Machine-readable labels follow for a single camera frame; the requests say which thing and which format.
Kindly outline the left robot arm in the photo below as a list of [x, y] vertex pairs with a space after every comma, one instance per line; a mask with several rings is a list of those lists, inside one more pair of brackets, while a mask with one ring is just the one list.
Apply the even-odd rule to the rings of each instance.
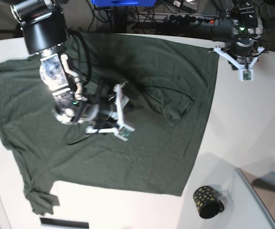
[[225, 58], [232, 70], [248, 71], [268, 50], [262, 45], [263, 22], [256, 12], [253, 0], [227, 0], [222, 18], [231, 26], [231, 36], [224, 47], [213, 47], [209, 53]]

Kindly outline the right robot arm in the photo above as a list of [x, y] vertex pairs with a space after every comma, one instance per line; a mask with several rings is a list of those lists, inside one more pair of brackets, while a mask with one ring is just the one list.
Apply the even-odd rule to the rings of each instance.
[[[41, 56], [40, 78], [55, 101], [54, 116], [65, 125], [87, 122], [85, 132], [109, 134], [127, 141], [134, 128], [125, 122], [124, 108], [129, 99], [123, 93], [125, 82], [102, 78], [94, 93], [87, 90], [92, 66], [82, 35], [68, 31], [61, 0], [6, 0], [22, 31], [29, 54]], [[87, 73], [81, 75], [64, 50], [68, 37], [79, 39], [86, 55]]]

